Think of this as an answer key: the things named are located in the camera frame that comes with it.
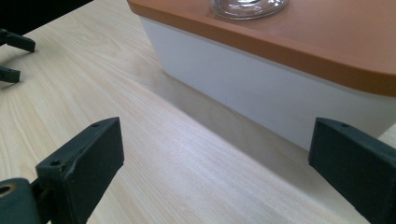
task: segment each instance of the wooden table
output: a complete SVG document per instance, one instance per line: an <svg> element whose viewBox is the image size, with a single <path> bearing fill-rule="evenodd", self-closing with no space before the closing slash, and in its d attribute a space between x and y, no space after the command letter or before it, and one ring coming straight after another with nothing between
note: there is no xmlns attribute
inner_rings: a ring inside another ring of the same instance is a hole
<svg viewBox="0 0 396 224"><path fill-rule="evenodd" d="M169 77L125 0L96 0L0 48L0 179L120 117L125 164L89 223L367 223L308 152ZM396 147L396 126L381 140Z"/></svg>

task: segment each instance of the box with brown top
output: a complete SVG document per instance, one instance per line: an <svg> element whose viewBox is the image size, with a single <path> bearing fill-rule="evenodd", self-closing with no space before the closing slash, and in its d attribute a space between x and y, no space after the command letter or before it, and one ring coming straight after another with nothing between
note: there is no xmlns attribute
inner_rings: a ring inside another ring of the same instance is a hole
<svg viewBox="0 0 396 224"><path fill-rule="evenodd" d="M290 0L249 21L207 0L128 0L163 69L300 147L316 117L379 136L396 122L396 2Z"/></svg>

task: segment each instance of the glass base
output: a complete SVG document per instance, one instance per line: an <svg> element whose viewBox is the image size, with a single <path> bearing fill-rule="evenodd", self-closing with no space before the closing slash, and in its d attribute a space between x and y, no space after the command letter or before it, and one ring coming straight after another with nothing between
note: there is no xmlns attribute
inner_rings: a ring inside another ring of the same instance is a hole
<svg viewBox="0 0 396 224"><path fill-rule="evenodd" d="M221 17L250 20L274 14L288 2L289 0L212 0L212 7Z"/></svg>

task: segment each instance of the brown lid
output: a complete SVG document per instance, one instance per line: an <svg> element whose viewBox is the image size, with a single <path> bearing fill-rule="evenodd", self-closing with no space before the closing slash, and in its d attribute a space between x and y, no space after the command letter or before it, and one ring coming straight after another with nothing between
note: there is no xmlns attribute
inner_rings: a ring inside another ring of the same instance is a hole
<svg viewBox="0 0 396 224"><path fill-rule="evenodd" d="M220 18L208 0L128 0L148 19L352 89L396 96L396 1L290 0L251 21Z"/></svg>

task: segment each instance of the brown edge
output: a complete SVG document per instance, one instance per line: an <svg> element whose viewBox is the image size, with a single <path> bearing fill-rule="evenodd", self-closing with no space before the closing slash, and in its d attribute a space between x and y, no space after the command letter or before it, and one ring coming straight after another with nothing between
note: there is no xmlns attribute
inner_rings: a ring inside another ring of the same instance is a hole
<svg viewBox="0 0 396 224"><path fill-rule="evenodd" d="M128 4L132 12L138 16L241 49L351 89L396 97L396 76L392 74L378 73L339 63L291 47L281 46L275 42L263 42L254 36L241 35L228 30L226 22L204 23L202 22L203 18L194 18L191 14L179 13L176 15L164 8L149 6L149 3L134 3L134 0L128 0ZM238 41L240 39L247 39L247 41L242 43Z"/></svg>

